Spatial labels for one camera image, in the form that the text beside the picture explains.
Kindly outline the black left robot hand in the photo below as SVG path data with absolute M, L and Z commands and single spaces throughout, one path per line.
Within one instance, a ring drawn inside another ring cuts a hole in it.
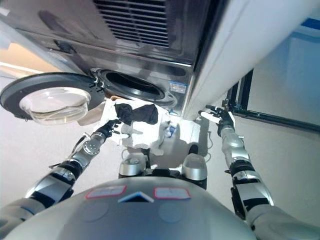
M 107 123 L 101 126 L 97 131 L 102 133 L 106 138 L 109 138 L 112 136 L 112 132 L 114 128 L 117 128 L 121 123 L 122 122 L 118 119 L 109 120 Z

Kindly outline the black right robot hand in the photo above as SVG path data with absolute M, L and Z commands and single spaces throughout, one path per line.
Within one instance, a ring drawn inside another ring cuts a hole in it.
M 235 128 L 235 119 L 230 111 L 213 105 L 206 105 L 205 109 L 210 110 L 210 112 L 199 110 L 198 114 L 210 122 L 215 123 L 220 130 L 226 127 Z

